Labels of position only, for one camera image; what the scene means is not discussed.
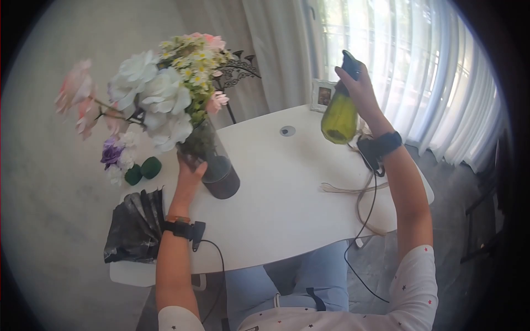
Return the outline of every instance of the spray bottle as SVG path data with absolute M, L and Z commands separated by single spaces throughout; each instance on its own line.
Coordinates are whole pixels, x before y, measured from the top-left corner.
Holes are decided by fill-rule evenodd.
M 353 79 L 357 80 L 360 64 L 350 52 L 343 50 L 344 69 Z M 334 144 L 349 143 L 357 130 L 357 108 L 352 103 L 348 89 L 342 81 L 335 85 L 335 94 L 322 117 L 321 130 L 324 137 Z

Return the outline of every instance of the white picture frame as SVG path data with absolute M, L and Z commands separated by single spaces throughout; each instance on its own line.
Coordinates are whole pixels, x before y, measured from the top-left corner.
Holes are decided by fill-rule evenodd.
M 335 94 L 336 82 L 313 79 L 311 92 L 311 110 L 323 113 Z

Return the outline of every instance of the white table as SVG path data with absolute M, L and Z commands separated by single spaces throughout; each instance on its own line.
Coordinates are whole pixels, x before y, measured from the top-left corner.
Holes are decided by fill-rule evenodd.
M 327 193 L 319 189 L 328 182 L 345 189 L 364 187 L 369 176 L 361 156 L 346 145 L 334 145 L 320 131 L 322 114 L 308 105 L 285 109 L 247 120 L 218 131 L 241 179 L 238 192 L 229 199 L 214 198 L 201 185 L 191 205 L 192 220 L 206 223 L 203 239 L 215 242 L 223 253 L 225 270 L 266 264 L 313 251 L 325 245 L 355 237 L 361 223 L 355 214 L 356 195 Z M 296 133 L 284 137 L 280 129 L 293 126 Z M 150 141 L 142 137 L 139 161 L 152 155 Z M 154 179 L 142 179 L 126 194 L 147 192 L 164 186 L 167 212 L 179 172 L 175 152 L 159 156 L 162 170 Z M 429 204 L 434 194 L 421 175 Z M 379 178 L 378 184 L 386 182 Z M 373 192 L 360 203 L 366 218 Z M 396 229 L 396 212 L 390 191 L 377 190 L 369 225 L 386 232 Z M 373 235 L 364 229 L 361 236 Z M 221 271 L 217 250 L 202 243 L 191 254 L 192 273 Z M 155 284 L 155 265 L 114 262 L 110 278 L 119 283 Z

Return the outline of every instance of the blue pants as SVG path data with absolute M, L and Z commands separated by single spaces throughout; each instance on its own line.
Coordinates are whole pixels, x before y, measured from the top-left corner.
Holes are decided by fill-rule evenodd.
M 280 307 L 316 308 L 306 292 L 314 288 L 327 311 L 348 311 L 347 241 L 319 248 L 304 256 L 293 294 L 280 296 Z M 227 313 L 230 330 L 236 331 L 248 316 L 274 308 L 276 286 L 262 265 L 226 272 Z

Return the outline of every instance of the round cable hole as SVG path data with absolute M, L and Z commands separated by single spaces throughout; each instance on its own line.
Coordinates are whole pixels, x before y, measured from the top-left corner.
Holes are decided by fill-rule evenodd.
M 296 132 L 296 129 L 292 126 L 285 126 L 280 129 L 280 134 L 284 137 L 290 137 L 294 135 Z

